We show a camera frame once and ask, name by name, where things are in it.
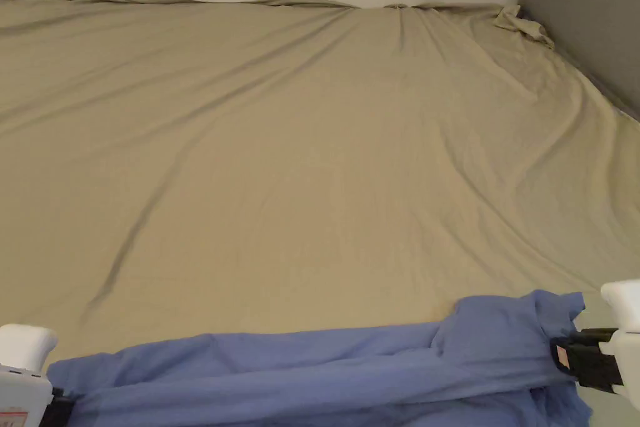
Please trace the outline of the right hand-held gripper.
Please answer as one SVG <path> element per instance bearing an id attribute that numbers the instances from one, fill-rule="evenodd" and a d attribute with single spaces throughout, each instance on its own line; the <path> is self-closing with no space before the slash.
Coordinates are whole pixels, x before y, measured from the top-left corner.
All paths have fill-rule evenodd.
<path id="1" fill-rule="evenodd" d="M 560 372 L 584 388 L 639 393 L 639 280 L 605 284 L 601 296 L 615 328 L 587 328 L 550 340 Z"/>

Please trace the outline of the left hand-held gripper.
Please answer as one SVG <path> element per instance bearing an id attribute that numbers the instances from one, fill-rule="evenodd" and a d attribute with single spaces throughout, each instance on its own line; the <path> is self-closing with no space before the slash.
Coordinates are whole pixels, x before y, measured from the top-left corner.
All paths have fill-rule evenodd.
<path id="1" fill-rule="evenodd" d="M 75 399 L 43 373 L 58 337 L 24 324 L 1 327 L 1 426 L 68 426 Z"/>

